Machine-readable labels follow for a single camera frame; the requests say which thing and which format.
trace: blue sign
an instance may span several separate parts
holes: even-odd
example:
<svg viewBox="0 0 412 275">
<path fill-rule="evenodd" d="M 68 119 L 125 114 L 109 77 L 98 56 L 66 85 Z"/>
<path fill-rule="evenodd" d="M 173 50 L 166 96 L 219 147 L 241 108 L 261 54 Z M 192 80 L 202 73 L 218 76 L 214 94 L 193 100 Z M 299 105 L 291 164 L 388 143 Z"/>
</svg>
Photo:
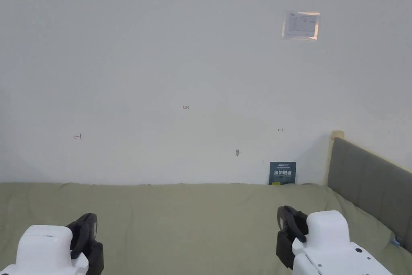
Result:
<svg viewBox="0 0 412 275">
<path fill-rule="evenodd" d="M 271 162 L 269 185 L 294 184 L 296 180 L 296 162 Z"/>
</svg>

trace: gray headboard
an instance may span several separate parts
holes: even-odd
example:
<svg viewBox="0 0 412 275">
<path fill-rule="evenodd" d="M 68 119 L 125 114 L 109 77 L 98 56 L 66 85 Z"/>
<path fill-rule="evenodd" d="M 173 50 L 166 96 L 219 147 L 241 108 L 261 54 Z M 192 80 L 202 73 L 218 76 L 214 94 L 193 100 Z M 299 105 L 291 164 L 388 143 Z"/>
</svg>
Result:
<svg viewBox="0 0 412 275">
<path fill-rule="evenodd" d="M 412 173 L 334 138 L 328 186 L 390 228 L 412 252 Z"/>
</svg>

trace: green bed sheet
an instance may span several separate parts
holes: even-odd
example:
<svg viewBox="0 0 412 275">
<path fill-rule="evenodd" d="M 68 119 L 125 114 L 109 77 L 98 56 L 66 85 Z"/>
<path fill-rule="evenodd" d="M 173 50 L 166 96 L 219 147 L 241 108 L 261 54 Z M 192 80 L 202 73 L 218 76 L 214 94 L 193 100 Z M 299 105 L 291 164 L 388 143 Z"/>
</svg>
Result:
<svg viewBox="0 0 412 275">
<path fill-rule="evenodd" d="M 276 211 L 336 209 L 351 241 L 393 274 L 412 274 L 412 255 L 392 231 L 328 187 L 200 184 L 102 186 L 0 184 L 0 269 L 14 263 L 34 224 L 67 225 L 98 216 L 103 274 L 291 274 L 276 257 Z"/>
</svg>

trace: wooden bedpost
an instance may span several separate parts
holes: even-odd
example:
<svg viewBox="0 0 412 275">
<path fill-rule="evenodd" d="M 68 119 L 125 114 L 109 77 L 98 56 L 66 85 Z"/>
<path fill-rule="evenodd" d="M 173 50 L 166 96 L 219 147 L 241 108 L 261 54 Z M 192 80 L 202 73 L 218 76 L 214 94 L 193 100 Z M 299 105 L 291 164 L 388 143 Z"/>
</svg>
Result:
<svg viewBox="0 0 412 275">
<path fill-rule="evenodd" d="M 332 134 L 330 135 L 328 157 L 326 159 L 326 173 L 325 173 L 325 179 L 323 180 L 323 184 L 325 186 L 328 185 L 329 165 L 330 165 L 330 158 L 332 157 L 332 147 L 333 147 L 334 138 L 344 139 L 345 138 L 345 133 L 343 131 L 340 131 L 340 130 L 333 130 Z"/>
</svg>

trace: poster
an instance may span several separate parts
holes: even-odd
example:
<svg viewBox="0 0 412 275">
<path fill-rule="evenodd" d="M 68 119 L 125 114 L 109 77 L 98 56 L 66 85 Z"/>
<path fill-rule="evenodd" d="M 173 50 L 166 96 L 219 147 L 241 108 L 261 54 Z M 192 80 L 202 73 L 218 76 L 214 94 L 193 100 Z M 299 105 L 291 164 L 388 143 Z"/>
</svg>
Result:
<svg viewBox="0 0 412 275">
<path fill-rule="evenodd" d="M 269 185 L 294 184 L 295 180 L 295 161 L 277 161 L 270 163 Z"/>
<path fill-rule="evenodd" d="M 317 40 L 319 12 L 287 11 L 282 25 L 282 38 Z"/>
</svg>

